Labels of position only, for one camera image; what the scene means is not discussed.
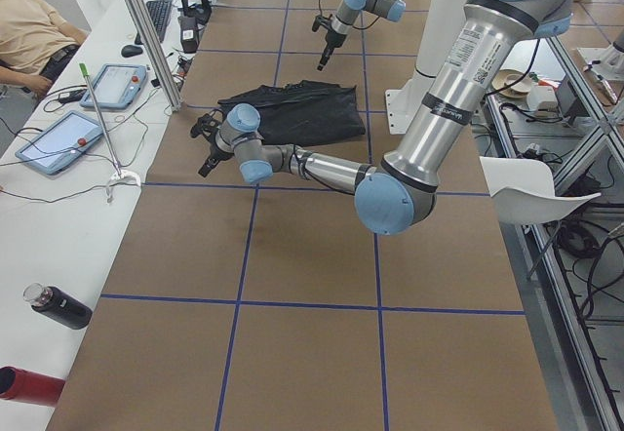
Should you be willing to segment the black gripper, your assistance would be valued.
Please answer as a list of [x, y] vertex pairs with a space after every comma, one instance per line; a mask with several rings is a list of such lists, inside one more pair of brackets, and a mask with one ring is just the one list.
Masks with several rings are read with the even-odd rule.
[[325, 36], [325, 41], [326, 41], [326, 47], [323, 50], [322, 54], [321, 54], [321, 58], [318, 62], [317, 65], [317, 70], [318, 71], [323, 71], [324, 68], [326, 67], [327, 63], [329, 62], [329, 60], [331, 59], [331, 56], [333, 54], [333, 51], [335, 49], [340, 48], [344, 41], [346, 40], [346, 35], [339, 33], [337, 31], [334, 31], [333, 29], [329, 29], [326, 36]]
[[232, 147], [224, 141], [220, 129], [206, 133], [206, 140], [209, 143], [210, 153], [198, 170], [200, 176], [207, 176], [218, 163], [228, 161], [234, 156]]

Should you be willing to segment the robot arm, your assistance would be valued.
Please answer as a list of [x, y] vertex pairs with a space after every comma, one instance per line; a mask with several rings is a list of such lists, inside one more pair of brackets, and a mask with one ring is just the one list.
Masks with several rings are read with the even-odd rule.
[[370, 231], [403, 232], [433, 211], [438, 171], [514, 46], [565, 32], [571, 7], [572, 0], [465, 0], [463, 26], [432, 85], [412, 106], [398, 147], [378, 166], [294, 144], [266, 145], [259, 133], [259, 112], [240, 103], [222, 121], [193, 126], [192, 135], [204, 137], [211, 150], [200, 174], [229, 159], [238, 162], [244, 181], [252, 185], [290, 173], [351, 195]]
[[403, 0], [342, 0], [334, 15], [324, 17], [322, 9], [314, 18], [312, 31], [323, 27], [326, 46], [321, 54], [317, 69], [322, 71], [335, 49], [340, 48], [347, 38], [361, 12], [367, 12], [378, 18], [399, 21], [406, 9]]

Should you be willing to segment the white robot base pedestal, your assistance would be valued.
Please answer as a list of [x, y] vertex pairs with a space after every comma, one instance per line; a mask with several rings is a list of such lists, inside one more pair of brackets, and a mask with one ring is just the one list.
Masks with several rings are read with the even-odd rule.
[[432, 0], [411, 78], [400, 90], [388, 90], [386, 110], [389, 132], [404, 134], [424, 95], [433, 85], [465, 23], [466, 0]]

